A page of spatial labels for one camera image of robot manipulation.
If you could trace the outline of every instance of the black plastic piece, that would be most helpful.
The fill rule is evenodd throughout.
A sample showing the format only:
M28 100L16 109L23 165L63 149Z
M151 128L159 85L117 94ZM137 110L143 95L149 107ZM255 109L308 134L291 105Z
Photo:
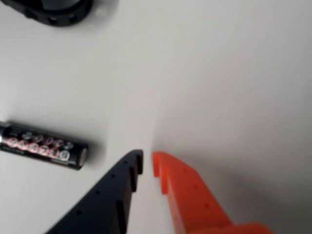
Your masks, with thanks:
M78 23L88 15L93 5L93 0L80 0L65 9L47 10L43 8L41 0L1 1L24 14L27 18L51 26L69 26Z
M47 234L125 234L143 152L124 156Z

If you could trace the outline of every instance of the black object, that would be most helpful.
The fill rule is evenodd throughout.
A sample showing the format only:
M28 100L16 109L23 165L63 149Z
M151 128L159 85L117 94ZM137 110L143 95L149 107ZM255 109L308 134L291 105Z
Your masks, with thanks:
M3 122L0 122L0 150L77 170L84 165L88 154L87 144Z
M70 7L59 10L43 8L41 0L1 0L4 4L24 14L27 18L51 26L69 26L84 19L90 12L93 0L80 0Z
M143 152L124 156L47 234L125 234Z

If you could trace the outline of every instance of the battery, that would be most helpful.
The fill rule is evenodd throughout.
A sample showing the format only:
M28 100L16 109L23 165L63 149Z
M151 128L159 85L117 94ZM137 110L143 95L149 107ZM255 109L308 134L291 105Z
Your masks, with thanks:
M0 150L79 170L86 161L88 145L45 131L0 122Z

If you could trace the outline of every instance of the hole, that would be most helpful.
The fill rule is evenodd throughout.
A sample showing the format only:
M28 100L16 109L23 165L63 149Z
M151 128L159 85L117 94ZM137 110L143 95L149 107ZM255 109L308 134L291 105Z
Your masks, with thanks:
M75 23L77 21L77 16L75 14L72 14L69 16L69 21L71 23Z
M58 20L56 18L49 17L48 20L49 20L49 23L52 25L55 25L58 23Z

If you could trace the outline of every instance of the dark plastic part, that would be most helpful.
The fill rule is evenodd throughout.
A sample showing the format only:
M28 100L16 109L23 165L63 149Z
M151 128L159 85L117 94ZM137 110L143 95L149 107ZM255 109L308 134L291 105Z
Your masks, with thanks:
M124 156L47 234L125 234L143 152Z
M45 10L41 0L1 0L5 5L24 14L27 18L51 26L69 26L84 19L90 12L93 0L81 0L61 10Z

